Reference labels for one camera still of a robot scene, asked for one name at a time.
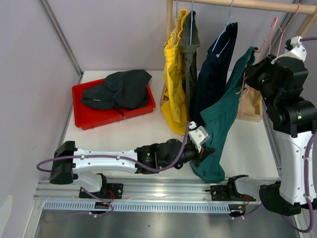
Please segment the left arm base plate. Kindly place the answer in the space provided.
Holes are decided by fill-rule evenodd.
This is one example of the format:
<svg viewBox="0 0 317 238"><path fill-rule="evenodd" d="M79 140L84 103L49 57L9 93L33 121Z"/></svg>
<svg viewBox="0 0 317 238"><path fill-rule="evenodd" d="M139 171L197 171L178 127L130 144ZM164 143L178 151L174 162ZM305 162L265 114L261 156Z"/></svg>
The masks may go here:
<svg viewBox="0 0 317 238"><path fill-rule="evenodd" d="M94 192L93 195L102 199L122 199L123 187L122 183L108 183L106 189Z"/></svg>

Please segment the navy blue shorts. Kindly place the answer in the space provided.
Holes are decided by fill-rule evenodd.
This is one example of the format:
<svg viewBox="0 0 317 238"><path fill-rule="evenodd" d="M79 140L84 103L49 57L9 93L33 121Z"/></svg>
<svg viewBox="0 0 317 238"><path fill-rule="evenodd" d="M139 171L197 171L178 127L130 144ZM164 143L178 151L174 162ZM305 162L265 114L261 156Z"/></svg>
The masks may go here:
<svg viewBox="0 0 317 238"><path fill-rule="evenodd" d="M198 125L205 124L200 112L215 104L224 94L237 34L238 23L228 24L207 51L191 104L190 117Z"/></svg>

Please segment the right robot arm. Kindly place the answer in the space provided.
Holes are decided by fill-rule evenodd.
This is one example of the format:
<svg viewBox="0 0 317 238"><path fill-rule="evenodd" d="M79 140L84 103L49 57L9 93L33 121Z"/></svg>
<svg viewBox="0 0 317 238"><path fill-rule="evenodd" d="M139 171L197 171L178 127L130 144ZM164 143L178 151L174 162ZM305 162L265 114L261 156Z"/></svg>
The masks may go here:
<svg viewBox="0 0 317 238"><path fill-rule="evenodd" d="M261 92L273 123L282 161L280 182L261 185L260 200L273 213L297 215L303 208L315 210L315 192L310 161L311 137L317 132L317 110L301 97L308 76L302 60L268 56L259 63L252 55L240 57L218 102L201 112L210 134L201 161L193 162L195 175L208 183L224 180L220 158L228 131L235 120L243 81Z"/></svg>

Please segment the dark grey shorts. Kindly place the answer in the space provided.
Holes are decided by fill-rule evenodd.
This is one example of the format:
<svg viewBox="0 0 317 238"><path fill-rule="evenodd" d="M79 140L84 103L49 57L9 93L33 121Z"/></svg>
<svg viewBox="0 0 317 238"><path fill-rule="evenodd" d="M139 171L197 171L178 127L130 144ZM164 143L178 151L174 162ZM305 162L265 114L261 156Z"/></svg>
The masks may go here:
<svg viewBox="0 0 317 238"><path fill-rule="evenodd" d="M101 84L85 89L82 104L95 110L135 110L147 105L147 85L152 76L144 69L108 75Z"/></svg>

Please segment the teal green shorts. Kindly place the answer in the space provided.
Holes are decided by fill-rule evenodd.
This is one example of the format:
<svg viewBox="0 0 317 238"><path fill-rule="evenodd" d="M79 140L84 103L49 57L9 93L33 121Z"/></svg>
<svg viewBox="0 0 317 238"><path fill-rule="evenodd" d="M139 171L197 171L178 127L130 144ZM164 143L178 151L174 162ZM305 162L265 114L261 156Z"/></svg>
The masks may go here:
<svg viewBox="0 0 317 238"><path fill-rule="evenodd" d="M249 47L236 61L222 97L215 104L200 112L205 123L204 128L210 135L210 139L205 145L215 149L215 152L200 163L198 168L194 167L192 162L190 166L193 173L206 183L219 183L225 179L220 159L228 132L238 114L245 69L255 62L254 49L258 50L257 47Z"/></svg>

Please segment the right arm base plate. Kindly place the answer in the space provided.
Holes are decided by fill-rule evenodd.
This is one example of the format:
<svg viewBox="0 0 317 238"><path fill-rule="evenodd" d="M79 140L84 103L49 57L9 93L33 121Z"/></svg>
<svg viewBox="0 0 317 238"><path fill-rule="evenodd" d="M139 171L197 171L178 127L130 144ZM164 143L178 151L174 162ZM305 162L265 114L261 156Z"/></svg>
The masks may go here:
<svg viewBox="0 0 317 238"><path fill-rule="evenodd" d="M240 194L233 185L211 185L206 189L211 195L212 201L239 201L239 202L255 202L256 199L252 196Z"/></svg>

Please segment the pink hanger of teal shorts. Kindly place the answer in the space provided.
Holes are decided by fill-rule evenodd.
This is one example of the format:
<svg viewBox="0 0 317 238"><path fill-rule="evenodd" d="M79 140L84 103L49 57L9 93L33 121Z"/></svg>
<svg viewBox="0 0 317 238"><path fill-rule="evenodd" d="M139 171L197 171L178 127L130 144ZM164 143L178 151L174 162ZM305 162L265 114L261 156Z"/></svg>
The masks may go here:
<svg viewBox="0 0 317 238"><path fill-rule="evenodd" d="M258 58L256 60L256 63L259 62L260 60L260 56L263 52L263 49L267 43L267 41L269 40L269 53L271 52L271 41L272 41L272 34L274 32L274 29L276 27L276 25L278 25L278 18L275 17L273 19L273 22L270 26L270 32L268 34L268 36L266 37L266 39L264 40L261 48L259 50L256 50L254 49L254 52L257 52L259 55L258 55ZM243 76L243 82L242 82L242 88L241 88L241 96L240 96L240 104L239 104L239 110L238 110L238 117L239 118L242 118L243 116L247 116L247 114L245 113L245 106L244 106L244 99L243 99L243 96L245 96L245 101L247 101L247 99L249 99L248 97L248 94L249 92L251 91L251 88L249 86L247 86L247 83L246 83L246 79L247 79L247 76L246 76L246 70L244 72L244 76ZM257 107L259 104L260 104L260 99L261 99L261 96L260 96L260 93L256 90L253 90L254 91L254 99L251 99L251 106L253 108Z"/></svg>

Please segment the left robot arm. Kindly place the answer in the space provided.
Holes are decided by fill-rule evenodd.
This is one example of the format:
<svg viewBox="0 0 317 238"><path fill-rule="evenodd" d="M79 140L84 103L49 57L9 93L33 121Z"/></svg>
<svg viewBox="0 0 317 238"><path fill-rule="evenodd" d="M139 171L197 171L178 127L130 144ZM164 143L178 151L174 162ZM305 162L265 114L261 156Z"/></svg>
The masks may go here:
<svg viewBox="0 0 317 238"><path fill-rule="evenodd" d="M74 141L66 141L54 153L50 183L77 184L94 197L103 198L107 185L101 171L158 174L171 168L179 170L188 162L198 165L214 152L205 145L197 149L193 142L182 144L177 139L119 152L85 150L77 148Z"/></svg>

